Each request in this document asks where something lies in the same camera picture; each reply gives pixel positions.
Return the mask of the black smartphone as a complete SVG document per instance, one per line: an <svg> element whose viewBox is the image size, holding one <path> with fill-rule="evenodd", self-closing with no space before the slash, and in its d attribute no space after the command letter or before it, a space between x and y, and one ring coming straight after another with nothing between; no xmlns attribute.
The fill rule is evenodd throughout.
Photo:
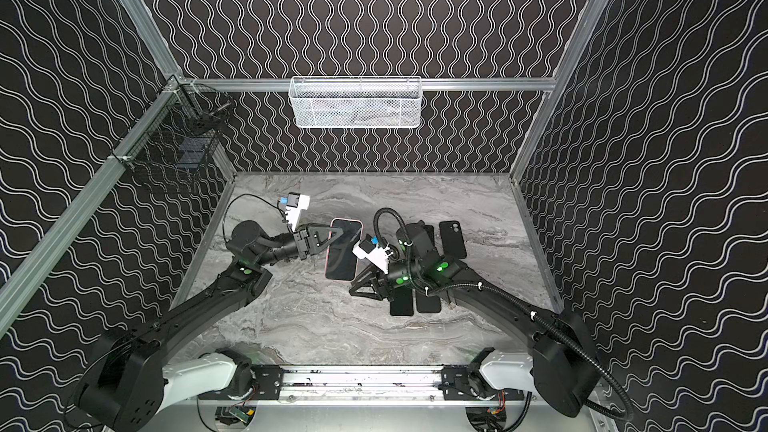
<svg viewBox="0 0 768 432"><path fill-rule="evenodd" d="M389 314L393 317L411 317L414 315L413 291L408 288L398 288L392 293L389 302Z"/></svg>
<svg viewBox="0 0 768 432"><path fill-rule="evenodd" d="M353 249L360 241L363 223L359 220L335 218L332 228L340 229L341 235L327 250L325 278L336 281L352 281L357 272L358 258Z"/></svg>

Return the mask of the black phone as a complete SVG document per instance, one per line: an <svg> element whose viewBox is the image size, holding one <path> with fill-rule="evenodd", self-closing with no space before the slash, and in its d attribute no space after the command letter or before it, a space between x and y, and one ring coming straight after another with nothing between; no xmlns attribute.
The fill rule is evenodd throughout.
<svg viewBox="0 0 768 432"><path fill-rule="evenodd" d="M425 225L424 230L432 245L435 245L435 228L432 225Z"/></svg>

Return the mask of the black phone case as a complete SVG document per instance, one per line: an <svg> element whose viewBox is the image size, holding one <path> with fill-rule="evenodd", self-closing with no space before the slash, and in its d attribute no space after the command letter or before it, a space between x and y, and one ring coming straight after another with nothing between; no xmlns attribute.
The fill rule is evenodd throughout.
<svg viewBox="0 0 768 432"><path fill-rule="evenodd" d="M467 258L467 249L463 230L459 221L448 220L439 223L440 239L443 252L457 259Z"/></svg>

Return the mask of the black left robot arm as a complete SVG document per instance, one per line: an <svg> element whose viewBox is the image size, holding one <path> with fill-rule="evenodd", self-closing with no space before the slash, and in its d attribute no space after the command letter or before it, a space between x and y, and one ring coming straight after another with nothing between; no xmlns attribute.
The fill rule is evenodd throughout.
<svg viewBox="0 0 768 432"><path fill-rule="evenodd" d="M325 252L342 229L308 224L268 236L253 220L239 223L226 243L233 260L212 284L165 315L96 342L71 403L114 431L138 431L171 405L169 360L218 320L249 305L272 278L268 266Z"/></svg>

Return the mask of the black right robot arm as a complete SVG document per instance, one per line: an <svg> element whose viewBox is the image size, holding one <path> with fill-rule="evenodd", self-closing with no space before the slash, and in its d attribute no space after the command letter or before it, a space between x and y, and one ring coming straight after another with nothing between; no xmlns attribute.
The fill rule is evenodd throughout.
<svg viewBox="0 0 768 432"><path fill-rule="evenodd" d="M537 393L557 412L576 416L600 380L597 352L581 317L535 306L495 286L463 260L440 253L423 223L410 223L394 244L365 236L353 247L368 266L353 281L353 296L392 300L401 290L437 297L470 310L525 343L528 370L513 374L498 351L482 353L474 367L475 389L519 388Z"/></svg>

